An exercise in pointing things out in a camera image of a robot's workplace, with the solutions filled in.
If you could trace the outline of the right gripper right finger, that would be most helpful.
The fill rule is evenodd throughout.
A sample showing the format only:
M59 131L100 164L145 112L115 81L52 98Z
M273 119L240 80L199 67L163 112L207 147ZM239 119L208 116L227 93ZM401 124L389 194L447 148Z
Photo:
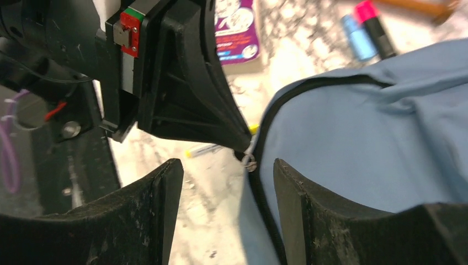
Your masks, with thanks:
M281 159L274 186L287 264L466 264L467 205L399 213L348 200Z

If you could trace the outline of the blue backpack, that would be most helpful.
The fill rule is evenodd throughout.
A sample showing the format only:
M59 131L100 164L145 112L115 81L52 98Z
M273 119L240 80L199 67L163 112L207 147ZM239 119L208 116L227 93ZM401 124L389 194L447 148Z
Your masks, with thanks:
M240 204L248 264L287 264L274 186L281 159L355 203L399 213L467 205L467 39L296 81L267 106Z

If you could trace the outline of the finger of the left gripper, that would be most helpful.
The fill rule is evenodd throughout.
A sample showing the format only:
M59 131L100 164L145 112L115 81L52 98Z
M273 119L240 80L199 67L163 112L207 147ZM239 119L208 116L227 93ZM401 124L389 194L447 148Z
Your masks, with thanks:
M216 53L214 1L171 1L149 31L150 85L139 129L159 138L214 143L237 152L251 133Z

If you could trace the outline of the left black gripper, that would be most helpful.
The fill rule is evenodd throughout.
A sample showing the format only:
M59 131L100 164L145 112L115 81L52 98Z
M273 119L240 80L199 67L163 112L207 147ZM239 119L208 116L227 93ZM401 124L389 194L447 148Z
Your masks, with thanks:
M1 35L99 81L102 127L126 138L146 88L145 1L2 1Z

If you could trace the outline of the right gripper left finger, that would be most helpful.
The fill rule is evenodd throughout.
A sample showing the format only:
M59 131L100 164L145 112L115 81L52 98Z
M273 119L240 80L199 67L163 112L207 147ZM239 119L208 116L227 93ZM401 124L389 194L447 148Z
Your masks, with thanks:
M65 214L1 216L2 264L167 264L184 170L171 158Z

